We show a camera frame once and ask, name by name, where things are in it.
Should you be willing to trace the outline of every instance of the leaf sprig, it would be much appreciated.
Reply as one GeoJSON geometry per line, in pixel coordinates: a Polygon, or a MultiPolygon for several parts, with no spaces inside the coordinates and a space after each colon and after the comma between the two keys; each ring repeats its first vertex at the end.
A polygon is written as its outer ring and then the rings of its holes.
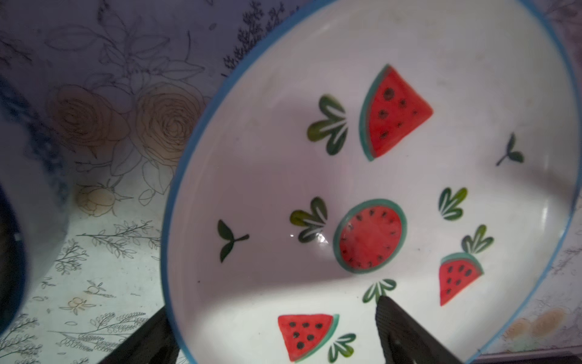
{"type": "Polygon", "coordinates": [[[508,145],[505,148],[505,155],[495,164],[496,166],[501,164],[501,162],[503,162],[503,160],[505,158],[509,158],[514,162],[523,163],[523,161],[525,160],[525,158],[523,157],[523,154],[520,151],[513,151],[513,147],[515,146],[515,141],[516,141],[515,133],[511,133],[511,137],[509,138],[508,145]]]}
{"type": "Polygon", "coordinates": [[[345,334],[339,337],[333,345],[329,347],[328,360],[330,363],[335,363],[338,360],[339,354],[344,358],[349,358],[354,354],[354,348],[348,345],[356,339],[356,334],[345,334]]]}
{"type": "Polygon", "coordinates": [[[222,220],[218,220],[218,235],[224,240],[228,240],[225,246],[222,247],[220,251],[220,262],[222,263],[226,256],[232,251],[232,248],[235,247],[235,242],[246,240],[249,238],[249,235],[243,235],[240,238],[235,239],[235,235],[232,233],[232,230],[224,223],[222,220]]]}
{"type": "Polygon", "coordinates": [[[461,188],[451,198],[452,191],[449,187],[445,188],[438,200],[438,210],[445,220],[454,221],[463,216],[463,209],[457,207],[467,197],[467,189],[461,188]]]}
{"type": "Polygon", "coordinates": [[[297,237],[302,243],[309,243],[319,234],[327,221],[327,208],[321,197],[311,200],[311,214],[303,210],[295,210],[289,217],[291,224],[307,229],[301,231],[297,237]]]}
{"type": "Polygon", "coordinates": [[[376,282],[372,284],[368,290],[364,293],[364,297],[362,301],[364,303],[368,303],[372,299],[378,300],[381,296],[385,296],[387,291],[392,291],[396,288],[396,281],[394,280],[381,280],[380,282],[376,282]]]}
{"type": "Polygon", "coordinates": [[[320,98],[320,110],[327,116],[326,120],[316,121],[307,128],[307,138],[312,142],[318,142],[321,139],[331,135],[326,145],[326,151],[330,156],[337,154],[343,147],[347,138],[347,122],[345,121],[345,110],[339,101],[329,95],[323,95],[320,98]],[[340,115],[334,114],[332,110],[340,112],[340,115]]]}
{"type": "Polygon", "coordinates": [[[494,239],[490,236],[484,238],[486,232],[487,227],[485,225],[480,225],[475,231],[475,236],[473,238],[466,235],[461,241],[461,248],[463,248],[465,253],[477,254],[490,247],[491,244],[493,244],[494,239]]]}

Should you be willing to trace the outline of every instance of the triangular watermelon slice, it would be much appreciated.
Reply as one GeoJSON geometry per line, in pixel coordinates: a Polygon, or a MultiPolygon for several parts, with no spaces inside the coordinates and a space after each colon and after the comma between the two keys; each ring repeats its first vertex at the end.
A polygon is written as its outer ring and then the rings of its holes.
{"type": "Polygon", "coordinates": [[[298,362],[315,353],[331,338],[338,326],[339,315],[287,314],[279,316],[289,360],[298,362]]]}
{"type": "Polygon", "coordinates": [[[360,114],[360,141],[370,161],[392,149],[432,115],[432,108],[390,65],[376,77],[360,114]]]}
{"type": "Polygon", "coordinates": [[[482,275],[483,268],[479,261],[469,253],[455,253],[444,257],[439,269],[441,306],[482,275]]]}

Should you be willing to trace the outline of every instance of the table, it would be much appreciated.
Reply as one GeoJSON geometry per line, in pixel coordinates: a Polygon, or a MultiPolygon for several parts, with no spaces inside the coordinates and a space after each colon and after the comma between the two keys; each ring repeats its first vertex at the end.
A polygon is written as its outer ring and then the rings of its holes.
{"type": "MultiPolygon", "coordinates": [[[[160,229],[188,120],[306,2],[0,0],[0,73],[52,120],[74,183],[66,243],[0,338],[0,364],[97,363],[164,305],[160,229]]],[[[582,3],[535,4],[580,75],[582,3]]],[[[581,224],[578,213],[538,292],[485,352],[582,345],[581,224]]]]}

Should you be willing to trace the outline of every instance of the watermelon slice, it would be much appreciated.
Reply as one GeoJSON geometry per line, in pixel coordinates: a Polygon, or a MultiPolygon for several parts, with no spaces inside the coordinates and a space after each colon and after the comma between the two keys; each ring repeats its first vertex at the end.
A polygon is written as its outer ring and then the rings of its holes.
{"type": "Polygon", "coordinates": [[[461,240],[463,253],[447,255],[441,260],[439,269],[441,306],[483,275],[483,268],[473,254],[481,253],[493,244],[494,239],[490,236],[486,238],[486,232],[487,227],[479,225],[474,237],[466,235],[461,240]]]}
{"type": "Polygon", "coordinates": [[[298,362],[318,351],[332,337],[339,315],[286,314],[279,316],[289,360],[298,362]]]}
{"type": "Polygon", "coordinates": [[[385,154],[432,115],[432,108],[390,65],[374,80],[360,114],[360,141],[370,161],[385,154]]]}
{"type": "Polygon", "coordinates": [[[360,203],[341,220],[333,236],[339,264],[352,273],[369,273],[394,258],[406,238],[406,217],[396,203],[360,203]]]}
{"type": "Polygon", "coordinates": [[[479,261],[468,253],[455,253],[441,261],[441,306],[449,302],[466,286],[483,275],[479,261]]]}

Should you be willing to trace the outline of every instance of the plate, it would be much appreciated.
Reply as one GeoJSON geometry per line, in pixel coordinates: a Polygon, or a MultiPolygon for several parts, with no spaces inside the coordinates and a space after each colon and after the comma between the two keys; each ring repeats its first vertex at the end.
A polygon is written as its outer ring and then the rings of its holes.
{"type": "Polygon", "coordinates": [[[163,231],[191,362],[384,363],[389,295],[470,361],[544,275],[578,190],[577,91],[518,1],[316,1],[197,125],[163,231]]]}

